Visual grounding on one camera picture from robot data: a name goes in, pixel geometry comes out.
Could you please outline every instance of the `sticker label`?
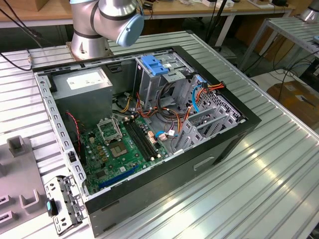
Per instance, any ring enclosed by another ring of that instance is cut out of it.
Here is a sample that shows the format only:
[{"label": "sticker label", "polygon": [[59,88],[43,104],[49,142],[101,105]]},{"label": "sticker label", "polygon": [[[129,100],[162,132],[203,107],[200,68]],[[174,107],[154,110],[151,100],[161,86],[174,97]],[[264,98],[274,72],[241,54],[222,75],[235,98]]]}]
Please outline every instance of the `sticker label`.
[{"label": "sticker label", "polygon": [[80,76],[72,76],[69,77],[66,81],[72,90],[105,82],[104,79],[102,79],[102,77],[97,72],[92,72]]},{"label": "sticker label", "polygon": [[286,88],[289,90],[289,91],[295,91],[296,88],[292,85],[286,85]]},{"label": "sticker label", "polygon": [[167,67],[171,67],[171,64],[165,64],[165,65],[163,65],[165,68],[167,68]]},{"label": "sticker label", "polygon": [[298,98],[298,100],[300,100],[300,101],[304,101],[304,99],[303,99],[303,98],[305,98],[303,95],[297,95],[296,97],[297,97],[297,98]]}]

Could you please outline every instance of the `expansion slot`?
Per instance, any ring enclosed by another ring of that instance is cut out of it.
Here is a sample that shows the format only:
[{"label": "expansion slot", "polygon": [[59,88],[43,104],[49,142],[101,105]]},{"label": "expansion slot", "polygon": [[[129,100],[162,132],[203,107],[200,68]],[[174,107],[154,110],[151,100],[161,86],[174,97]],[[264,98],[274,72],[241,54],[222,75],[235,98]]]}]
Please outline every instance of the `expansion slot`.
[{"label": "expansion slot", "polygon": [[157,156],[157,153],[153,149],[151,143],[146,139],[142,130],[138,127],[135,121],[125,121],[124,127],[132,138],[133,142],[143,155],[144,159],[149,162],[150,160],[154,160]]},{"label": "expansion slot", "polygon": [[134,174],[135,169],[137,169],[138,167],[139,167],[139,165],[136,165],[134,168],[131,168],[129,171],[127,171],[125,173],[122,173],[122,174],[120,174],[120,175],[118,175],[118,176],[116,176],[116,177],[114,177],[114,178],[112,178],[112,179],[110,179],[108,181],[100,183],[99,184],[99,188],[101,189],[101,188],[110,186],[111,184],[116,183],[116,182],[118,182],[118,181],[120,181],[120,180],[122,180],[122,179],[124,179],[124,178],[126,178],[126,177],[128,177],[128,176],[130,176],[132,174]]}]

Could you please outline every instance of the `side panel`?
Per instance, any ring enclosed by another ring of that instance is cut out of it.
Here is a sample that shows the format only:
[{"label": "side panel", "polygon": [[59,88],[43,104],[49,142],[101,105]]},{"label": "side panel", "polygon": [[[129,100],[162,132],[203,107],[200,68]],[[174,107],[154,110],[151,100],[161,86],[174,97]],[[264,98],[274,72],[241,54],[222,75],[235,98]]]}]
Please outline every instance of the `side panel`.
[{"label": "side panel", "polygon": [[97,237],[126,218],[133,216],[151,203],[206,171],[215,165],[217,161],[220,162],[221,156],[224,158],[226,151],[231,152],[245,135],[242,134],[240,137],[236,135],[226,140],[161,177],[91,213],[89,217],[94,236]]}]

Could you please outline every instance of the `ram slot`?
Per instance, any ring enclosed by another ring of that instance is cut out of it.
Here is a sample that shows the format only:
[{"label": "ram slot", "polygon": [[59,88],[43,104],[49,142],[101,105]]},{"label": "ram slot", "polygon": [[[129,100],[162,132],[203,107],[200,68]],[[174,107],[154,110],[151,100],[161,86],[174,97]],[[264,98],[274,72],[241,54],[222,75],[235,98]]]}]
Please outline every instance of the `ram slot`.
[{"label": "ram slot", "polygon": [[141,152],[143,158],[146,161],[150,161],[151,156],[149,155],[148,151],[145,149],[145,147],[143,146],[143,143],[141,141],[139,141],[139,137],[138,135],[135,133],[135,131],[132,128],[132,125],[130,122],[126,122],[124,123],[124,127],[127,130],[127,132],[129,133],[130,137],[132,138],[133,142],[135,143],[136,147],[139,149],[139,151]]},{"label": "ram slot", "polygon": [[156,157],[157,154],[155,150],[153,149],[151,143],[146,139],[141,128],[138,127],[138,125],[135,122],[132,123],[132,127],[134,128],[135,132],[138,134],[139,138],[143,142],[143,145],[147,148],[149,155],[151,155],[151,157]]}]

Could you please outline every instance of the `blue latch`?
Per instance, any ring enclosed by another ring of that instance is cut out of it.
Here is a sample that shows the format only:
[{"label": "blue latch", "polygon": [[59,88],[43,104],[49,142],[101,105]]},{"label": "blue latch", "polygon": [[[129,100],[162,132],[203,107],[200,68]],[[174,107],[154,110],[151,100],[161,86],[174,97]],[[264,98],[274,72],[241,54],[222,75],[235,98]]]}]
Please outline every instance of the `blue latch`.
[{"label": "blue latch", "polygon": [[142,56],[141,60],[144,65],[147,66],[147,68],[152,72],[153,75],[158,76],[158,75],[163,75],[168,73],[168,69],[165,68],[161,63],[160,60],[155,58],[152,55],[148,56]]},{"label": "blue latch", "polygon": [[197,78],[199,82],[206,83],[206,81],[200,75],[195,75],[195,77]]}]

